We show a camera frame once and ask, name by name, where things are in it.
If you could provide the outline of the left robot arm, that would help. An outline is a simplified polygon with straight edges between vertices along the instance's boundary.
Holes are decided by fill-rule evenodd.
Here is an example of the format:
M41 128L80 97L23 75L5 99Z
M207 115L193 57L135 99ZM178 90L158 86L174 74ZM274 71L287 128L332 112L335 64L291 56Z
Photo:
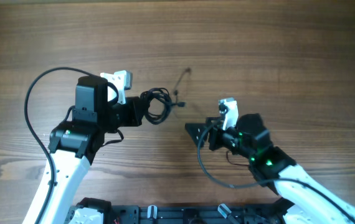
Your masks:
M132 74L126 70L78 79L75 104L50 133L47 163L24 223L63 223L107 133L139 126L139 97L125 96Z

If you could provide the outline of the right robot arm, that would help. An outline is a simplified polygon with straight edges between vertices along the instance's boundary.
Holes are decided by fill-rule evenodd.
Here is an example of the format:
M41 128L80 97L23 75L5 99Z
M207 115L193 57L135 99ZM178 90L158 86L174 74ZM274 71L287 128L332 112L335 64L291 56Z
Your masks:
M355 223L355 207L315 181L282 149L274 146L259 114L241 116L224 129L221 118L187 123L187 133L198 148L222 147L248 159L256 183L281 197L276 216L282 223Z

